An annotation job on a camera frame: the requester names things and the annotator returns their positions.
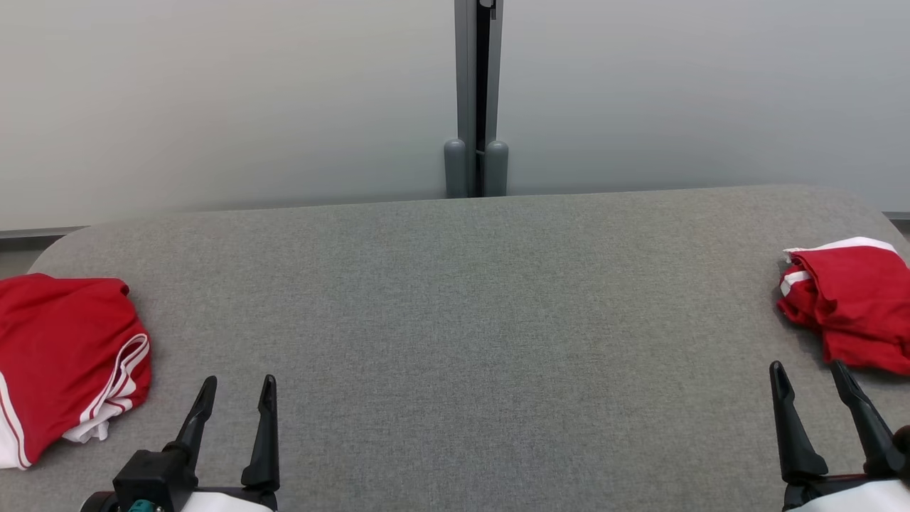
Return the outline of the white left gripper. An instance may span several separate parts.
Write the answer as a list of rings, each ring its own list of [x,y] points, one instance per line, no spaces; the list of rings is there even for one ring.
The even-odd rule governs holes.
[[[183,464],[196,464],[205,424],[213,412],[217,376],[208,376],[198,392],[174,441],[165,452],[176,452]],[[275,492],[280,487],[279,431],[277,431],[277,382],[266,375],[259,396],[259,424],[250,463],[241,476],[243,487],[201,487],[180,508],[183,512],[277,511]]]

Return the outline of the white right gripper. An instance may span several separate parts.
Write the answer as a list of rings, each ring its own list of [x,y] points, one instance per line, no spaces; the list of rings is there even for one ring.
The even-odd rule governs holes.
[[[887,479],[899,476],[906,455],[894,444],[893,432],[849,368],[843,362],[833,362],[830,370],[862,445],[862,468],[871,479],[864,474],[819,479],[828,474],[828,463],[810,443],[794,407],[796,394],[786,369],[781,362],[773,362],[769,377],[778,460],[783,482],[789,484],[784,491],[783,511],[908,511],[908,481]]]

